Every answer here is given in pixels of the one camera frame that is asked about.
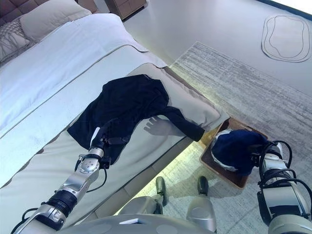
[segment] navy cap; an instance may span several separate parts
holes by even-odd
[[[248,148],[252,145],[265,145],[266,138],[256,132],[247,130],[233,130],[218,137],[211,151],[216,159],[227,166],[237,169],[241,176],[252,172],[254,163]]]

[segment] decorative pillow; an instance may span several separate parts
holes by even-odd
[[[0,27],[0,62],[18,55],[30,43],[25,38],[20,20],[6,23]]]
[[[75,0],[49,0],[21,16],[21,27],[28,39],[39,42],[66,22],[90,15]]]

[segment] black garment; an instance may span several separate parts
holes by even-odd
[[[160,80],[147,75],[115,79],[103,85],[97,99],[88,105],[67,131],[82,147],[89,149],[95,129],[107,124],[105,139],[112,145],[105,153],[111,157],[111,164],[129,141],[136,125],[152,116],[166,116],[186,136],[199,141],[204,130],[187,121],[179,109],[167,106],[168,101],[168,94]],[[120,137],[125,142],[114,144],[114,139]]]

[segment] robot leg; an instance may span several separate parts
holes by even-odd
[[[141,196],[132,199],[122,210],[119,215],[128,214],[157,214],[162,215],[162,206],[167,203],[166,185],[162,177],[156,179],[157,194],[153,197]]]
[[[189,205],[186,218],[203,229],[216,232],[214,208],[207,197],[208,181],[203,176],[198,179],[198,193],[199,195]]]

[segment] bed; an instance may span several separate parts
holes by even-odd
[[[25,210],[46,201],[73,172],[78,155],[87,152],[66,129],[103,84],[147,74],[162,81],[169,105],[206,132],[228,118],[137,43],[119,17],[91,14],[98,13],[92,0],[79,1],[83,7],[74,0],[0,2],[0,24],[19,20],[29,41],[0,68],[1,233],[9,233]],[[65,19],[52,10],[59,6]],[[113,215],[191,142],[164,116],[141,121],[108,170],[105,186],[83,198],[65,227]],[[103,178],[100,174],[92,187]]]

